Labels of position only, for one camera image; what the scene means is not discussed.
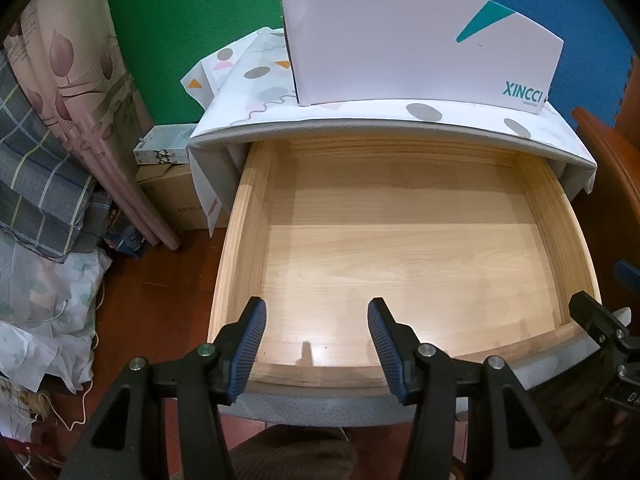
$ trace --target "pink curtain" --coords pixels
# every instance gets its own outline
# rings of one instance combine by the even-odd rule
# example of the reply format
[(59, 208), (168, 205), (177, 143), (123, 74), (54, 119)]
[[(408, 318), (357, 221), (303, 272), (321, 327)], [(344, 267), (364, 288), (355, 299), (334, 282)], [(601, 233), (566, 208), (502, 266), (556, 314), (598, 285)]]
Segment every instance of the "pink curtain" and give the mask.
[(107, 0), (32, 0), (4, 42), (50, 131), (152, 244), (178, 237), (135, 181), (133, 148), (153, 125), (127, 71)]

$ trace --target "folded blanket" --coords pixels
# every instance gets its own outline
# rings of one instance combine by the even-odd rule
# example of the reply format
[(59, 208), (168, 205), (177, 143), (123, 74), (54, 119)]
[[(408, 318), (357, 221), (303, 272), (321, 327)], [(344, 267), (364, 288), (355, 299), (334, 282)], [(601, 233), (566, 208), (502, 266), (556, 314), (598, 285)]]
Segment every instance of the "folded blanket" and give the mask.
[(0, 49), (0, 230), (47, 258), (91, 252), (111, 203), (94, 188), (95, 179), (44, 125)]

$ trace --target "wooden drawer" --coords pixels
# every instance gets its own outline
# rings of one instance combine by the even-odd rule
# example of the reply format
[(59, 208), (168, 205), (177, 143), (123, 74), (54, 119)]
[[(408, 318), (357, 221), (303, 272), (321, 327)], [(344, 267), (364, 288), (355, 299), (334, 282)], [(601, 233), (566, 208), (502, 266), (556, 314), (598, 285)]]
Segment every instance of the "wooden drawer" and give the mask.
[(385, 384), (367, 303), (451, 356), (518, 359), (580, 332), (599, 299), (546, 162), (483, 144), (380, 136), (255, 142), (231, 213), (209, 340), (250, 296), (268, 320), (252, 380)]

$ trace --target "blue gripper pad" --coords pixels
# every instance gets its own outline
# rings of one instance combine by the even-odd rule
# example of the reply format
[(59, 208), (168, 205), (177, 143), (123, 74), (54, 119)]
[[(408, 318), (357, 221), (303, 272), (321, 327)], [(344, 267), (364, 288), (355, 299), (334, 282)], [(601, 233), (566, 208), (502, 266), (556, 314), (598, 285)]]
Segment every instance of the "blue gripper pad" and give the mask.
[(625, 260), (613, 265), (613, 276), (635, 294), (640, 294), (640, 270)]
[(409, 392), (404, 384), (402, 358), (400, 357), (398, 348), (396, 348), (396, 345), (391, 338), (391, 334), (388, 330), (389, 327), (383, 320), (384, 312), (380, 312), (380, 304), (377, 300), (381, 299), (382, 298), (374, 298), (369, 301), (369, 307), (367, 309), (367, 323), (369, 324), (369, 332), (373, 339), (373, 345), (376, 347), (376, 353), (378, 354), (378, 359), (380, 359), (380, 364), (382, 365), (382, 371), (385, 373), (386, 384), (388, 384), (391, 393), (404, 404)]
[(244, 325), (244, 333), (238, 344), (238, 349), (231, 359), (229, 386), (226, 394), (232, 402), (235, 402), (246, 388), (249, 374), (254, 366), (258, 346), (267, 325), (267, 306), (261, 298), (251, 298), (238, 325)]

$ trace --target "teal triangle logo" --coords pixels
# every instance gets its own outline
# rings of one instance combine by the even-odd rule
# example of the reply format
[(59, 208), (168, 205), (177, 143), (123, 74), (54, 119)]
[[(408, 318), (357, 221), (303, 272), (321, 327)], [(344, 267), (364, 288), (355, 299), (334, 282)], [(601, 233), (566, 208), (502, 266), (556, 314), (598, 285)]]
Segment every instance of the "teal triangle logo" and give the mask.
[(478, 13), (471, 21), (466, 24), (464, 30), (460, 32), (456, 38), (456, 42), (460, 43), (461, 41), (465, 41), (466, 38), (469, 38), (483, 28), (487, 28), (492, 23), (499, 22), (501, 19), (511, 16), (514, 13), (515, 10), (511, 10), (509, 7), (489, 0), (482, 6), (482, 9), (478, 10)]

